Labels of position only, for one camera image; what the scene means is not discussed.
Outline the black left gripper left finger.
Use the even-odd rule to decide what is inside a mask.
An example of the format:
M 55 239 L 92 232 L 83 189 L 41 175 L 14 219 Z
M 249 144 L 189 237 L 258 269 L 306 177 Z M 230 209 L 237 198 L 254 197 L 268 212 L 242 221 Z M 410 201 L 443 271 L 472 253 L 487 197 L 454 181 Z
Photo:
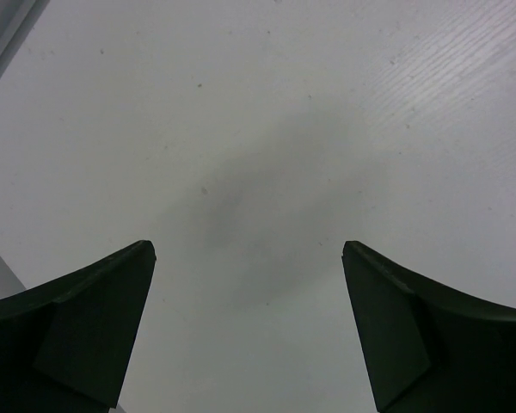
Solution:
M 156 260 L 140 240 L 0 299 L 0 412 L 116 409 Z

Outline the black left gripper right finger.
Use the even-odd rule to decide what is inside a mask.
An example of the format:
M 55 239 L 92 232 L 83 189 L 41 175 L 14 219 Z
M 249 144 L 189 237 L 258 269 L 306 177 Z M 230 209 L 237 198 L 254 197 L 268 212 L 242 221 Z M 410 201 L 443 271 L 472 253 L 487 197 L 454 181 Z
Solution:
M 377 411 L 516 412 L 516 309 L 358 241 L 342 263 Z

